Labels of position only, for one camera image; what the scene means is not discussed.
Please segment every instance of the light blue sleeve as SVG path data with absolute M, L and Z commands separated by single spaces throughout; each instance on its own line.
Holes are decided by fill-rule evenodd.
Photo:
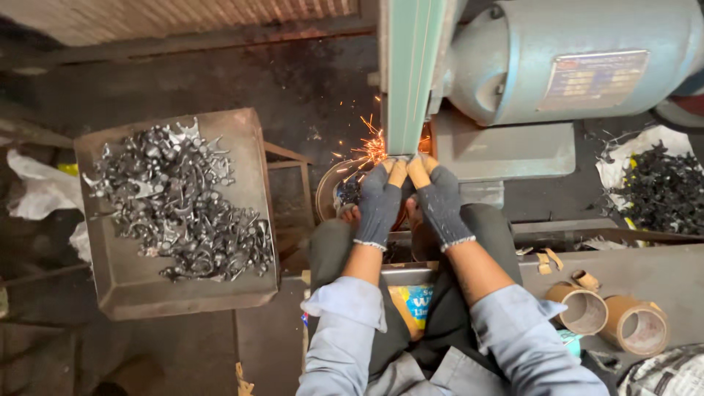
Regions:
M 579 365 L 549 322 L 566 308 L 539 302 L 519 285 L 497 290 L 471 308 L 481 349 L 494 354 L 514 394 L 608 396 L 606 385 Z
M 306 372 L 297 396 L 355 395 L 367 388 L 372 341 L 386 332 L 384 303 L 377 286 L 343 276 L 301 303 L 319 316 L 318 329 L 306 354 Z

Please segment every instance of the worker's arm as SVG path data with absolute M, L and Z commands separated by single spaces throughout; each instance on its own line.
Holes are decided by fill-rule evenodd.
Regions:
M 408 174 L 424 215 L 450 259 L 470 307 L 480 351 L 490 350 L 517 395 L 608 395 L 579 365 L 549 319 L 566 307 L 514 284 L 460 219 L 457 179 L 433 159 L 415 159 Z
M 366 390 L 374 333 L 386 332 L 379 275 L 405 178 L 402 161 L 384 162 L 367 174 L 359 204 L 360 225 L 342 276 L 301 304 L 320 322 L 310 341 L 297 395 L 362 395 Z

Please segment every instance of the black metal parts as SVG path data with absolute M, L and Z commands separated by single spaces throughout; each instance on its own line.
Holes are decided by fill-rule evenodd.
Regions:
M 232 281 L 259 276 L 274 264 L 269 221 L 237 208 L 214 190 L 234 183 L 228 151 L 193 127 L 156 126 L 108 143 L 94 162 L 96 179 L 83 179 L 109 214 L 119 237 L 141 240 L 139 255 L 173 257 L 160 274 L 171 280 Z
M 666 233 L 704 235 L 704 174 L 697 158 L 669 156 L 667 148 L 634 155 L 624 187 L 611 189 L 628 202 L 621 210 L 639 228 Z

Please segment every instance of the shirt cuff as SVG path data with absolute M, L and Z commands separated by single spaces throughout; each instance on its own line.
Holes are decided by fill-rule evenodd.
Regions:
M 301 309 L 312 316 L 329 312 L 386 332 L 382 291 L 351 276 L 342 276 L 319 288 L 301 303 Z
M 519 285 L 507 286 L 479 300 L 470 309 L 480 352 L 512 340 L 567 309 L 558 302 L 537 300 Z

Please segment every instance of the gloved hand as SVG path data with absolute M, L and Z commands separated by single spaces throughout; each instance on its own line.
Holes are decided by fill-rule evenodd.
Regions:
M 440 251 L 474 240 L 460 217 L 460 187 L 455 175 L 430 156 L 416 156 L 407 169 L 424 218 L 440 241 Z
M 406 179 L 406 162 L 383 160 L 362 180 L 359 212 L 361 219 L 355 243 L 386 251 L 386 239 L 401 205 L 401 185 Z

